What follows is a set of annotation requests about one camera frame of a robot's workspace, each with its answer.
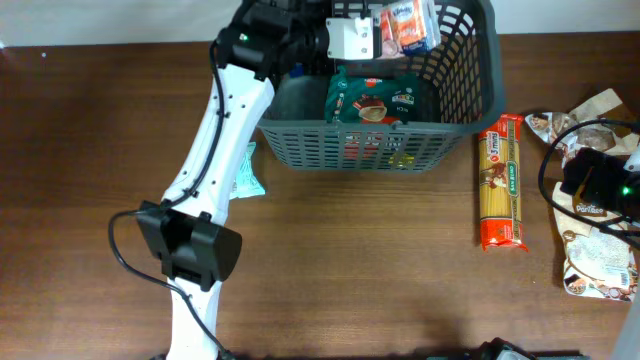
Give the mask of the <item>Kleenex tissue multipack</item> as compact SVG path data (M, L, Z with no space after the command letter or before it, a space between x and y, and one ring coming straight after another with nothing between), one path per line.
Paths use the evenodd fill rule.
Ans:
M381 32L380 59L422 55L441 44L433 0L400 0L372 11Z

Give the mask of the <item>cream Pantree pouch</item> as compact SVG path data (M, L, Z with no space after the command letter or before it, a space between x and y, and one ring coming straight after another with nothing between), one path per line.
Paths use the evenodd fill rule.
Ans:
M563 285L574 296L631 302L638 271L628 244L556 210L565 261Z

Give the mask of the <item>light teal snack packet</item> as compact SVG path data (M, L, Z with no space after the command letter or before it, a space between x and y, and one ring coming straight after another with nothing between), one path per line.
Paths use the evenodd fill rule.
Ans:
M266 191L253 172L252 156L256 150L256 143L249 142L243 155L240 168L236 174L230 198L250 198L264 196Z

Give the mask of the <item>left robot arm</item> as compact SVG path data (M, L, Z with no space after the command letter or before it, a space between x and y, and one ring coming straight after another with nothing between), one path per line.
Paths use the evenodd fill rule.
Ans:
M169 359L230 359L215 336L219 295L242 246L226 228L230 194L273 82L298 64L372 60L380 35L367 2L335 17L327 1L244 1L209 48L212 88L197 135L159 203L131 211L158 285L172 294Z

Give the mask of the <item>yellow red spaghetti packet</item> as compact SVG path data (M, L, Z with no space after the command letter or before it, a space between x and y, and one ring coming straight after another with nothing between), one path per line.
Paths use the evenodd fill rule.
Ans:
M502 114L478 135L479 212L483 250L519 248L524 244L522 223L520 134L522 115Z

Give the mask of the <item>brown white snack bag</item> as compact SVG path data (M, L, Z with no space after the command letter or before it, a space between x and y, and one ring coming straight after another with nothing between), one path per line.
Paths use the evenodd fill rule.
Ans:
M586 121L610 119L635 122L638 117L609 88L589 98L569 113L538 112L525 117L529 128L545 143L552 144L569 128ZM556 146L562 155L562 166L573 160L582 148L591 148L612 156L631 155L638 147L639 135L630 129L607 124L595 124L572 131Z

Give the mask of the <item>green Nescafe coffee bag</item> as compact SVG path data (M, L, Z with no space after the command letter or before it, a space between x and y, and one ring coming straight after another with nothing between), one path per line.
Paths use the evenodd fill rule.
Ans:
M420 81L413 74L396 78L351 76L345 66L329 81L324 107L329 123L392 126L418 119ZM349 160L372 159L380 149L395 152L400 140L381 132L350 131L344 156Z

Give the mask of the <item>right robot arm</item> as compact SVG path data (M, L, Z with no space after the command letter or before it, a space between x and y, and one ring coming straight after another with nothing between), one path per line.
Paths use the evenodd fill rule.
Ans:
M629 225L639 226L639 149L623 160L584 148L566 163L563 172L563 192L612 211ZM639 358L639 294L635 296L611 358Z

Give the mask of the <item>dark grey plastic basket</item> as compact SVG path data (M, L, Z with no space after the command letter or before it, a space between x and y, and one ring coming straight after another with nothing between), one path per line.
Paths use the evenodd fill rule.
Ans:
M284 78L259 122L276 157L299 170L424 172L505 109L488 0L438 0L441 42L389 60L333 60Z

